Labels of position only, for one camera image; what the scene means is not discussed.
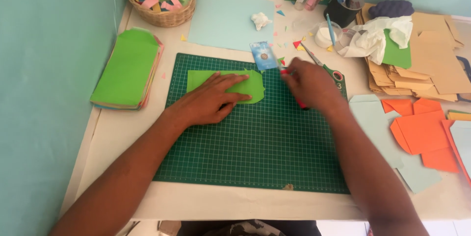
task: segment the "forearm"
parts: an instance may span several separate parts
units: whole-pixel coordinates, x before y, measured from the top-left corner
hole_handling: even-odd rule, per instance
[[[131,218],[168,150],[185,129],[168,113],[113,162],[50,232],[115,235]]]
[[[345,181],[362,212],[372,223],[417,220],[414,206],[397,175],[342,103],[326,114],[335,139]]]

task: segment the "white table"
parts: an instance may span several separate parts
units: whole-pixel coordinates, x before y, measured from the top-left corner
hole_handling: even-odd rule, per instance
[[[357,94],[372,94],[368,88],[366,64],[363,59],[342,58],[336,52],[327,52],[317,47],[308,35],[308,29],[293,31],[292,21],[299,16],[310,18],[312,22],[323,20],[324,6],[314,12],[298,12],[292,5],[282,0],[286,17],[275,15],[274,51],[278,57],[285,56],[287,63],[295,56],[308,59],[304,51],[297,51],[292,45],[280,48],[276,43],[290,44],[306,36],[305,44],[321,61],[331,69],[341,71],[347,82],[349,99]],[[190,22],[176,28],[158,28],[141,20],[132,11],[126,29],[134,26],[148,28],[165,45],[162,60],[158,66],[156,79],[152,85],[149,104],[139,112],[114,112],[94,109],[86,138],[82,143],[79,158],[69,185],[68,203],[78,198],[85,189],[102,174],[105,169],[143,134],[162,113],[170,85],[175,57],[178,52],[208,57],[218,57],[246,62],[254,62],[250,52],[228,50],[216,47],[199,46],[181,42],[180,36],[188,36]],[[465,43],[471,45],[471,25],[457,22],[457,28]],[[468,56],[470,50],[458,49],[457,55]],[[379,94],[380,98],[397,98]],[[445,111],[458,109],[471,112],[466,103],[442,102]],[[468,219],[471,218],[471,189],[464,175],[442,172],[443,180],[417,195],[410,192],[412,201],[423,220]],[[300,191],[256,189],[233,186],[195,185],[183,183],[152,182],[133,218],[139,220],[362,220],[364,216],[349,195],[336,195]]]

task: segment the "hand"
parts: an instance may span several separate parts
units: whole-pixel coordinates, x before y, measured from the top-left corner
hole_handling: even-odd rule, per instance
[[[286,70],[292,75],[283,74],[281,78],[286,82],[294,97],[308,107],[325,114],[334,107],[343,108],[347,103],[332,77],[323,67],[296,57]]]
[[[180,100],[167,108],[167,112],[178,117],[185,128],[193,125],[215,124],[226,118],[238,101],[250,100],[251,95],[226,93],[234,84],[249,78],[229,74],[221,76],[218,71],[200,87],[185,94]]]

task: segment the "orange paper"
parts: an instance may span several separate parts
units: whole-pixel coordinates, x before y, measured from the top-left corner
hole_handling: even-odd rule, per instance
[[[437,170],[459,173],[455,154],[451,147],[422,153],[423,165]]]
[[[412,102],[409,99],[403,100],[381,100],[385,113],[396,111],[402,116],[413,115]]]
[[[412,154],[411,149],[409,148],[409,145],[407,144],[407,141],[404,138],[404,135],[402,134],[401,128],[399,127],[396,119],[391,124],[391,131],[396,138],[397,143],[399,143],[399,146],[401,146],[401,148],[407,153]]]
[[[441,104],[437,101],[420,98],[414,103],[414,114],[430,113],[441,110]]]
[[[456,159],[458,159],[458,163],[461,166],[461,169],[463,170],[464,176],[466,177],[466,180],[468,180],[469,185],[471,186],[471,178],[466,172],[466,168],[464,167],[463,161],[461,160],[460,153],[458,152],[458,149],[456,148],[455,141],[453,140],[453,137],[451,136],[451,131],[450,127],[455,123],[453,120],[442,120],[443,127],[446,132],[446,136],[448,137],[448,140],[450,141],[451,148],[453,149],[453,152],[455,152]]]
[[[412,155],[449,147],[442,120],[445,120],[442,110],[396,118]]]

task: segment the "wicker basket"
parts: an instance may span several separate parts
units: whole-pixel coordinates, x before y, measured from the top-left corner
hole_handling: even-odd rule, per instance
[[[196,0],[190,0],[189,3],[179,10],[171,12],[156,13],[151,9],[146,9],[136,2],[129,0],[139,15],[146,22],[160,27],[174,27],[189,21],[195,13]]]

